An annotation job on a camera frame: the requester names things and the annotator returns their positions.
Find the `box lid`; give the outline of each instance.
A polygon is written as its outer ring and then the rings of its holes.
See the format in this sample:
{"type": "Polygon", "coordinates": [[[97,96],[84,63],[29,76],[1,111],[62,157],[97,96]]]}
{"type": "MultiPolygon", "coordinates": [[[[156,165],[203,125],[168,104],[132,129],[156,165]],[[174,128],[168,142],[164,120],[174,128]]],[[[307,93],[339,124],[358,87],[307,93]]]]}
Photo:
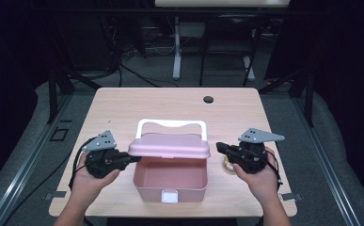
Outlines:
{"type": "Polygon", "coordinates": [[[137,126],[135,140],[129,145],[128,153],[133,156],[155,156],[163,158],[208,158],[211,153],[206,140],[206,124],[203,121],[159,121],[142,120],[137,126]],[[147,122],[168,127],[186,124],[199,124],[202,135],[196,134],[158,134],[141,135],[142,127],[147,122]]]}

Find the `light wood tabletop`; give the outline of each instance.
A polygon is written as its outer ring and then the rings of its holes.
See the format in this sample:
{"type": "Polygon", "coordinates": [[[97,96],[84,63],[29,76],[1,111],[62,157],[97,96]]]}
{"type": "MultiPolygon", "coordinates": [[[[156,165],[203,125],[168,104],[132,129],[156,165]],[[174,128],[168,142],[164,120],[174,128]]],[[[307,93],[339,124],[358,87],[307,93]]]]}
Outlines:
{"type": "Polygon", "coordinates": [[[290,0],[155,0],[156,7],[172,8],[286,8],[290,0]]]}
{"type": "MultiPolygon", "coordinates": [[[[117,180],[105,187],[90,205],[87,216],[149,218],[218,218],[257,217],[260,204],[245,182],[223,167],[224,155],[217,152],[216,142],[238,145],[238,136],[250,127],[271,132],[261,98],[248,88],[102,88],[99,89],[76,140],[73,152],[59,182],[57,191],[67,191],[65,198],[54,198],[50,214],[58,216],[71,194],[68,183],[77,150],[89,138],[105,130],[113,134],[121,152],[127,152],[135,139],[137,124],[142,119],[205,121],[211,156],[208,158],[208,186],[202,202],[144,202],[133,179],[135,163],[122,171],[117,180]],[[207,104],[205,96],[214,101],[207,104]]],[[[199,126],[164,128],[148,124],[143,133],[195,133],[199,126]]],[[[275,142],[265,145],[276,152],[279,173],[284,185],[279,193],[290,193],[290,185],[278,155],[275,142]]],[[[296,214],[293,201],[282,201],[289,216],[296,214]]]]}

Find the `hand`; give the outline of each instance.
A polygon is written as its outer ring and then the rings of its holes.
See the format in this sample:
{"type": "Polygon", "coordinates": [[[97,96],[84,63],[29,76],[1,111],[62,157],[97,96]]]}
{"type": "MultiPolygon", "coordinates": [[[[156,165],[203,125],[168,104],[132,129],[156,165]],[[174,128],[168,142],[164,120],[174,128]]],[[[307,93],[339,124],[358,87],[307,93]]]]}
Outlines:
{"type": "Polygon", "coordinates": [[[82,208],[88,208],[99,196],[105,186],[111,184],[118,176],[119,170],[115,169],[104,178],[99,179],[90,175],[85,167],[88,153],[82,153],[73,180],[71,197],[69,202],[77,204],[82,208]]]}
{"type": "MultiPolygon", "coordinates": [[[[267,147],[265,150],[275,153],[267,147]]],[[[275,159],[271,154],[267,155],[267,160],[275,167],[275,159]]],[[[238,164],[233,164],[233,168],[237,176],[248,184],[252,194],[262,205],[278,200],[277,177],[269,166],[255,174],[246,173],[238,164]]]]}

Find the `pink box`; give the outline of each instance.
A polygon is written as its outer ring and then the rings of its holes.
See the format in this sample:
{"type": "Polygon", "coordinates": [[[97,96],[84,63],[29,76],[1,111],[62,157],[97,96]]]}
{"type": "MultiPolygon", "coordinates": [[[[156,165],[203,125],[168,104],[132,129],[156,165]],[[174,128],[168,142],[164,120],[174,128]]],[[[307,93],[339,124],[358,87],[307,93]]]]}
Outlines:
{"type": "Polygon", "coordinates": [[[200,202],[208,184],[207,158],[211,155],[203,121],[142,120],[135,140],[129,145],[130,155],[142,156],[135,167],[134,183],[146,202],[200,202]],[[196,134],[141,135],[145,123],[167,127],[199,124],[196,134]]]}

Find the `chair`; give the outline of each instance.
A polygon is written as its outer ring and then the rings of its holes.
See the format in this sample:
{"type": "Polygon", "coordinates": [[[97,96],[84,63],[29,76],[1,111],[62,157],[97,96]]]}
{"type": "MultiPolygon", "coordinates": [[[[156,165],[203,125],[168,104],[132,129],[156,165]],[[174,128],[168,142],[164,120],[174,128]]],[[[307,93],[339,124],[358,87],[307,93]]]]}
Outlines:
{"type": "Polygon", "coordinates": [[[245,69],[244,86],[252,68],[261,33],[269,24],[269,19],[262,15],[222,14],[210,19],[202,36],[202,57],[199,85],[202,86],[204,69],[245,69]],[[205,67],[205,57],[209,54],[236,55],[249,57],[249,64],[244,67],[205,67]]]}

